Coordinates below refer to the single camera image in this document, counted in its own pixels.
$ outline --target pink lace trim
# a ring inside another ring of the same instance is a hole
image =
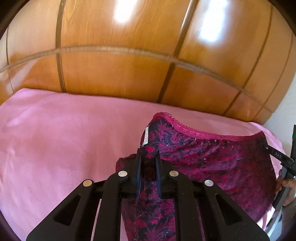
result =
[[[264,135],[263,131],[260,131],[252,136],[230,136],[230,135],[218,135],[214,133],[209,133],[206,131],[198,131],[186,125],[183,125],[181,122],[176,120],[168,113],[158,112],[154,115],[154,117],[163,117],[168,123],[170,123],[175,130],[185,135],[188,135],[193,138],[203,138],[203,139],[218,139],[218,140],[228,140],[228,141],[244,141],[256,138],[260,135]]]

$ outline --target finger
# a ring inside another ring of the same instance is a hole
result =
[[[283,183],[283,180],[284,180],[284,179],[283,179],[282,177],[278,177],[278,179],[277,179],[276,182],[279,183],[279,184],[282,184],[282,183]]]
[[[282,185],[277,185],[274,193],[277,195],[282,190],[282,188]]]
[[[286,188],[296,188],[296,181],[293,178],[289,178],[284,180],[282,185]]]
[[[288,206],[290,203],[291,203],[291,201],[288,200],[288,199],[286,199],[286,200],[284,201],[284,203],[283,203],[283,206],[286,207],[286,206]]]

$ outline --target human hand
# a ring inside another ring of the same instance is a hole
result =
[[[283,179],[281,176],[281,170],[279,171],[279,177],[276,181],[276,190],[275,194],[278,194],[283,187],[289,187],[290,191],[286,200],[283,203],[283,206],[288,206],[296,200],[296,180],[293,178]]]

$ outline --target white wall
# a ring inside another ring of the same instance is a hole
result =
[[[278,136],[288,156],[292,147],[294,124],[296,125],[296,75],[277,110],[265,123],[265,126]]]

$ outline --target black device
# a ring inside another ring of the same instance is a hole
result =
[[[141,191],[141,149],[136,160],[107,180],[84,180],[27,237],[27,241],[120,240],[121,200]],[[157,191],[175,200],[176,240],[202,241],[198,202],[206,241],[268,241],[267,234],[215,183],[190,180],[170,162],[155,156]]]
[[[269,145],[263,144],[263,148],[265,148],[271,156],[275,157],[281,162],[281,165],[283,166],[281,176],[284,179],[294,178],[296,176],[296,125],[294,125],[293,129],[292,149],[290,157],[286,156],[282,152],[278,151],[277,149]],[[272,203],[272,205],[276,211],[280,211],[285,199],[287,198],[289,191],[290,188],[283,187],[282,190],[275,197],[275,200]]]

